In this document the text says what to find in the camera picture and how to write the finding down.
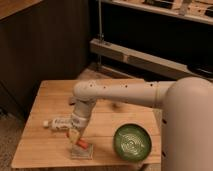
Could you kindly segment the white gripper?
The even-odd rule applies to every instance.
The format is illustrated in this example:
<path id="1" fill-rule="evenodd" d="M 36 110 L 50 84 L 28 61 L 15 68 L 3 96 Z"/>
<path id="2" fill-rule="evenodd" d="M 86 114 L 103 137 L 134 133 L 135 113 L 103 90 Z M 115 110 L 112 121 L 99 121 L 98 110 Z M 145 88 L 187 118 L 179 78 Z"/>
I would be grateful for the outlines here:
<path id="1" fill-rule="evenodd" d="M 86 127 L 89 124 L 88 117 L 80 117 L 72 115 L 70 120 L 70 128 L 68 129 L 67 136 L 71 144 L 76 144 L 83 135 Z"/>

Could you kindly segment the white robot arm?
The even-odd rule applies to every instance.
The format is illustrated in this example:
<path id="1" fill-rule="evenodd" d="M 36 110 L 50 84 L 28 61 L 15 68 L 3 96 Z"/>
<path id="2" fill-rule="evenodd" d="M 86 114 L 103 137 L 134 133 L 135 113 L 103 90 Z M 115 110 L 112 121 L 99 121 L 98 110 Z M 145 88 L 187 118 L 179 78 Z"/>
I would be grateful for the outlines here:
<path id="1" fill-rule="evenodd" d="M 162 111 L 162 171 L 213 171 L 213 82 L 85 80 L 73 87 L 71 127 L 82 133 L 99 99 Z"/>

